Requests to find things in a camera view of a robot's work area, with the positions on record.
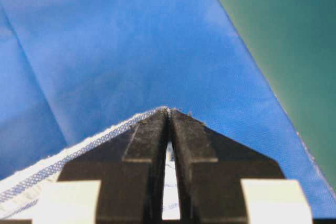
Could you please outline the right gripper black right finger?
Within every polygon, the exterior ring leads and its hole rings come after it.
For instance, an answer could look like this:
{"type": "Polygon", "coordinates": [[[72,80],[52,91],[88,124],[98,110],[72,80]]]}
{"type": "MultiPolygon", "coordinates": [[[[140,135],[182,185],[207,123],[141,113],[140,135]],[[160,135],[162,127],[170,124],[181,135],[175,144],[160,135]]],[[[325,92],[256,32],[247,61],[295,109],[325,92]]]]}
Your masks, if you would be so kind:
{"type": "Polygon", "coordinates": [[[297,137],[244,145],[169,112],[181,223],[335,223],[335,195],[297,137]]]}

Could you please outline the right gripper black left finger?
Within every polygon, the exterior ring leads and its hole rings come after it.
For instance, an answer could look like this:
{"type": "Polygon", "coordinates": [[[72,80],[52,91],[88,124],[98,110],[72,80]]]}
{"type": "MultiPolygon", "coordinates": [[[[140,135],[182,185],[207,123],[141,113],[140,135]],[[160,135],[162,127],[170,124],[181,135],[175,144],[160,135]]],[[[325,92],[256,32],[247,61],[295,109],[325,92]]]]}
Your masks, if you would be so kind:
{"type": "Polygon", "coordinates": [[[156,112],[67,162],[37,203],[1,223],[156,223],[161,219],[169,115],[156,112]]]}

